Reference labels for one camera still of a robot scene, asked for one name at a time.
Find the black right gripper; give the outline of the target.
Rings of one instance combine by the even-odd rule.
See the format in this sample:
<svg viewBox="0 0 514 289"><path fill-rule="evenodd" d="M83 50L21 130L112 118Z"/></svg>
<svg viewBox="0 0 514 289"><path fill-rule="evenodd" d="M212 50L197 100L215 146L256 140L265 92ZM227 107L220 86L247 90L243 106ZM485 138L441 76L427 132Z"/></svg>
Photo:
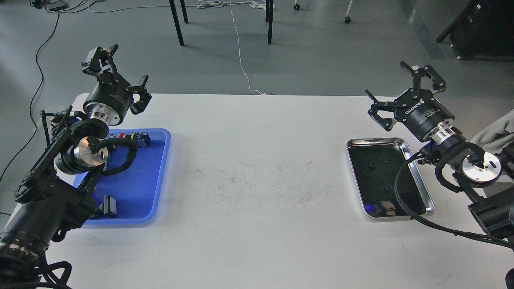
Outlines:
<svg viewBox="0 0 514 289"><path fill-rule="evenodd" d="M412 91L405 91L400 97L391 101L379 101L369 91L365 94L371 99L368 115L374 119L384 130L391 131L395 123L401 121L404 126L420 141L430 140L430 131L441 122L453 122L455 116L451 114L433 94L446 90L446 81L435 71L431 65L412 68L401 61L400 67L413 77ZM421 90L422 77L432 81L432 90ZM378 115L380 110L392 112L392 118L383 118Z"/></svg>

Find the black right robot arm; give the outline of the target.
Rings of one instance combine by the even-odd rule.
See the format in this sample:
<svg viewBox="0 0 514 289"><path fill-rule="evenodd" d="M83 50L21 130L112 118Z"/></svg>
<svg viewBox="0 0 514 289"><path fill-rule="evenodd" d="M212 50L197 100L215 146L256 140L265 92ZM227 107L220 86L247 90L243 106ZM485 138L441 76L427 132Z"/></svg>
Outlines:
<svg viewBox="0 0 514 289"><path fill-rule="evenodd" d="M466 141L461 131L452 126L455 116L435 98L436 93L445 91L446 81L431 65L411 67L402 61L400 66L411 74L412 86L395 100L379 101L365 90L373 102L368 114L384 130L390 131L400 122L425 143L419 152L403 162L395 177L394 194L400 207L412 220L430 228L513 249L513 243L507 241L513 237L513 190L504 190L487 198L475 191L492 185L503 173L513 177L513 144L500 153L491 154ZM434 165L436 179L442 186L468 196L471 201L468 209L483 234L446 228L428 221L408 206L398 189L403 170L413 161Z"/></svg>

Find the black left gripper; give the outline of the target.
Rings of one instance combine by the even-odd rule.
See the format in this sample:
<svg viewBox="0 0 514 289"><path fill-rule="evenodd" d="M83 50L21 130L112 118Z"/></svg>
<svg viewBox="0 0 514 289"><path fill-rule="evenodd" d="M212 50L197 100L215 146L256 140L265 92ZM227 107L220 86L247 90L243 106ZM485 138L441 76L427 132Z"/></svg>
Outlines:
<svg viewBox="0 0 514 289"><path fill-rule="evenodd" d="M121 124L129 108L134 115L144 112L152 99L146 88L148 75L143 75L140 84L129 86L127 91L106 83L119 82L120 76L112 58L118 47L118 44L108 48L97 47L81 63L82 72L98 81L83 104L84 113L90 118L103 120L108 126ZM139 100L134 101L134 94L139 96Z"/></svg>

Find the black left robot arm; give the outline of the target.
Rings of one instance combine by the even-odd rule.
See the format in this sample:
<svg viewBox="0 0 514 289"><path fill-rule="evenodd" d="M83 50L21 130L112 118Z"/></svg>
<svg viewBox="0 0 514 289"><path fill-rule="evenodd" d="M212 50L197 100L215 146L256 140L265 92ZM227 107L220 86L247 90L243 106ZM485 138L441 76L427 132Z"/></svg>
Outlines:
<svg viewBox="0 0 514 289"><path fill-rule="evenodd" d="M117 44L97 47L82 63L83 73L97 80L82 110L70 106L61 113L41 112L44 126L51 117L51 134L45 135L46 150L15 192L20 208L1 233L2 289L66 289L71 264L47 262L50 242L63 241L90 218L116 215L112 197L98 206L92 192L101 176L131 166L138 144L132 137L108 138L108 132L128 111L142 113L152 98L148 75L132 86L118 73L117 49Z"/></svg>

